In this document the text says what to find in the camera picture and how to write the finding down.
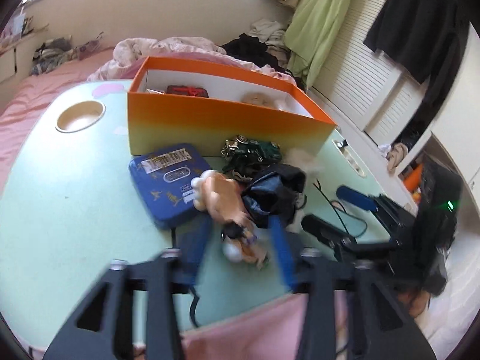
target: stacked clothes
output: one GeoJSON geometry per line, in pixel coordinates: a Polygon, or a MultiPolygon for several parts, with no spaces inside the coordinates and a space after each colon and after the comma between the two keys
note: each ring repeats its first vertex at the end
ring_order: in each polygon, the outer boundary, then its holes
{"type": "Polygon", "coordinates": [[[99,51],[102,37],[103,32],[97,38],[75,48],[71,46],[71,36],[46,41],[34,52],[34,66],[30,71],[30,75],[38,76],[43,73],[49,73],[65,62],[73,59],[81,61],[88,58],[99,51]]]}
{"type": "Polygon", "coordinates": [[[284,24],[277,21],[261,19],[251,25],[248,34],[243,33],[221,47],[228,56],[235,59],[252,62],[260,68],[268,65],[277,72],[292,76],[297,86],[303,90],[302,80],[285,69],[290,55],[283,43],[285,28],[284,24]]]}
{"type": "Polygon", "coordinates": [[[289,64],[290,51],[285,46],[283,38],[287,26],[278,21],[261,19],[251,25],[248,36],[257,37],[267,45],[267,52],[277,58],[281,68],[286,69],[289,64]]]}
{"type": "Polygon", "coordinates": [[[33,55],[35,65],[30,72],[31,76],[49,73],[61,64],[76,58],[76,52],[72,49],[70,38],[55,38],[43,43],[33,55]]]}

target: white louvered closet door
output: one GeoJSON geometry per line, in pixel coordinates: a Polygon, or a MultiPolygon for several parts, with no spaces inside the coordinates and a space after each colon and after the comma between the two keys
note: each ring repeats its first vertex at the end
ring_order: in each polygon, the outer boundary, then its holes
{"type": "Polygon", "coordinates": [[[385,0],[351,0],[345,21],[313,87],[377,143],[391,143],[422,96],[420,85],[363,44],[385,0]]]}

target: light green table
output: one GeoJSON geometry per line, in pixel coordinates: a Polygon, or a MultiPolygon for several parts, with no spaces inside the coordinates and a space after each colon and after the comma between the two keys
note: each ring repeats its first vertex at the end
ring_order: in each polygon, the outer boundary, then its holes
{"type": "MultiPolygon", "coordinates": [[[[116,82],[128,88],[131,81],[116,82]]],[[[32,345],[51,342],[111,260],[138,263],[171,246],[170,233],[155,227],[128,171],[126,92],[99,99],[106,112],[93,126],[71,134],[55,130],[60,113],[71,104],[92,99],[92,90],[99,85],[72,88],[45,111],[18,155],[1,200],[0,310],[11,329],[32,345]]],[[[336,131],[331,138],[342,140],[336,131]]],[[[341,184],[364,193],[381,192],[361,160],[356,157],[366,178],[356,174],[331,139],[319,159],[323,165],[319,179],[330,199],[341,184]]],[[[220,158],[209,162],[217,168],[223,164],[220,158]]],[[[312,181],[306,188],[305,211],[339,225],[312,181]]],[[[388,239],[371,214],[352,213],[369,223],[362,240],[388,239]]],[[[275,257],[261,271],[229,263],[219,234],[212,237],[199,276],[197,320],[201,325],[238,315],[287,292],[275,257]]],[[[303,237],[308,244],[318,244],[307,234],[303,237]]],[[[191,295],[176,295],[181,329],[191,327],[191,299],[191,295]]],[[[134,339],[142,341],[146,297],[139,295],[135,304],[134,339]]]]}

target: orange object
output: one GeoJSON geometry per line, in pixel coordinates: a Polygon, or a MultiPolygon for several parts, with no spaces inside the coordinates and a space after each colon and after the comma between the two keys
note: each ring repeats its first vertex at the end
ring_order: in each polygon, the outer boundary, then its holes
{"type": "Polygon", "coordinates": [[[410,192],[413,193],[420,185],[420,180],[422,177],[423,163],[418,165],[414,171],[403,180],[403,185],[410,192]]]}
{"type": "Polygon", "coordinates": [[[273,141],[283,151],[300,148],[316,155],[335,128],[333,120],[291,83],[212,62],[148,57],[128,92],[130,152],[144,155],[178,142],[202,156],[218,156],[226,137],[242,134],[273,141]],[[153,94],[183,83],[205,88],[210,98],[153,94]],[[285,101],[290,112],[241,103],[261,92],[285,101]]]}

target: white cabinet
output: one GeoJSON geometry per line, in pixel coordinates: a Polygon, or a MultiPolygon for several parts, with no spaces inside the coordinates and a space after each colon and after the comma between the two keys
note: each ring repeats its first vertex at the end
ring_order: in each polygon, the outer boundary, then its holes
{"type": "Polygon", "coordinates": [[[477,173],[472,180],[470,180],[468,186],[480,211],[480,172],[477,173]]]}
{"type": "Polygon", "coordinates": [[[462,64],[432,133],[469,183],[480,167],[480,38],[471,25],[462,64]]]}
{"type": "Polygon", "coordinates": [[[46,27],[39,28],[0,55],[0,114],[17,92],[18,84],[30,75],[33,53],[47,36],[46,27]]]}
{"type": "Polygon", "coordinates": [[[0,83],[15,75],[15,50],[0,55],[0,83]]]}

